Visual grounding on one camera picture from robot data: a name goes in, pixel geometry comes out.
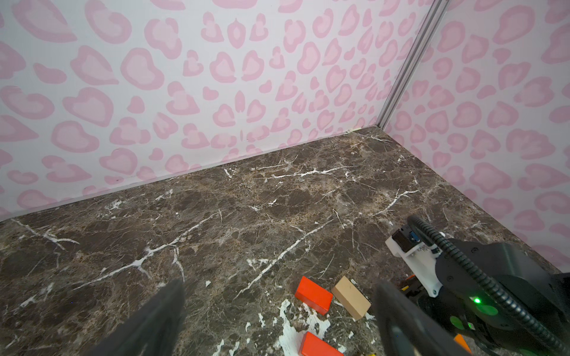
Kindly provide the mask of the right corner frame post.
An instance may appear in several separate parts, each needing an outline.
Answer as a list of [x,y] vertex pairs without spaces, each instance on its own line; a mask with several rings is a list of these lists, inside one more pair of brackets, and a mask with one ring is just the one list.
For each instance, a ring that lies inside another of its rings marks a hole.
[[414,37],[411,49],[405,57],[405,61],[390,89],[386,102],[377,117],[376,126],[381,130],[386,131],[387,124],[393,112],[396,110],[400,99],[402,99],[408,87],[408,83],[418,68],[436,30],[445,17],[450,3],[449,0],[436,0],[430,6],[430,10],[427,12],[427,16],[423,20],[418,34]]

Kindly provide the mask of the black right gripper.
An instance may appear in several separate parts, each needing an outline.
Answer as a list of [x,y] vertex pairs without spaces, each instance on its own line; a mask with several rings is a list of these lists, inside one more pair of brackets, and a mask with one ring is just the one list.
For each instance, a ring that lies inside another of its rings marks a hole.
[[552,273],[507,243],[451,243],[468,261],[445,252],[436,260],[439,295],[423,287],[418,296],[428,316],[488,350],[569,354],[569,274]]

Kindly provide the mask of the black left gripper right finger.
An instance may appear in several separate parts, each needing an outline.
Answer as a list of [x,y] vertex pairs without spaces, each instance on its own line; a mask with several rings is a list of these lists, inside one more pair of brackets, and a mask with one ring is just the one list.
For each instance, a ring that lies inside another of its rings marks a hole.
[[373,311],[386,355],[468,355],[439,324],[387,281],[374,292]]

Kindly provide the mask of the red block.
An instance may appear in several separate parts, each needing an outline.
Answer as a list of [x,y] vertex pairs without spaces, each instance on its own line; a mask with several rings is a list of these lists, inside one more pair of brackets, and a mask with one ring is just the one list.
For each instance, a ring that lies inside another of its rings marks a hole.
[[304,334],[301,342],[300,355],[302,356],[343,356],[344,354],[327,342],[322,341],[311,332]]
[[328,313],[333,300],[331,292],[304,276],[295,291],[295,297],[321,315]]

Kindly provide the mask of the orange block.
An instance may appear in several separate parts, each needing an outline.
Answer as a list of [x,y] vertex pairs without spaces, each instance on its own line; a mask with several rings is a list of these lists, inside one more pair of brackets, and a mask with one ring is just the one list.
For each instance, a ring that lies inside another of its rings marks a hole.
[[473,352],[471,351],[471,348],[469,347],[469,345],[467,344],[466,340],[463,338],[462,335],[456,335],[454,337],[454,341],[461,346],[466,352],[468,352],[470,355],[473,354]]

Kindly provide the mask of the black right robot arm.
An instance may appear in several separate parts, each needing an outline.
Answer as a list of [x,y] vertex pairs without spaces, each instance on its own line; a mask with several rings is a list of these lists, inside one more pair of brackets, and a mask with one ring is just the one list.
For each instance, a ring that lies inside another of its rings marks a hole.
[[553,274],[508,243],[482,244],[445,237],[417,216],[411,234],[427,243],[441,283],[417,306],[452,335],[474,339],[492,355],[569,354],[569,274]]

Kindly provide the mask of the tan block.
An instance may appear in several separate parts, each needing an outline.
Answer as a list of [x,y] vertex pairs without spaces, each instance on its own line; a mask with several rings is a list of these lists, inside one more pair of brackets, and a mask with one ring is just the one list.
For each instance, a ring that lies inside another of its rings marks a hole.
[[332,288],[332,294],[354,320],[361,320],[371,307],[370,301],[345,276]]

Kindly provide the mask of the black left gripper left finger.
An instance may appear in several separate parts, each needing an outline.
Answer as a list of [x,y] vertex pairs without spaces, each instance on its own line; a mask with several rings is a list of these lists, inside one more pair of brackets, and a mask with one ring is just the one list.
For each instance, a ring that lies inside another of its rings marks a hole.
[[186,318],[183,282],[172,280],[89,355],[173,355]]

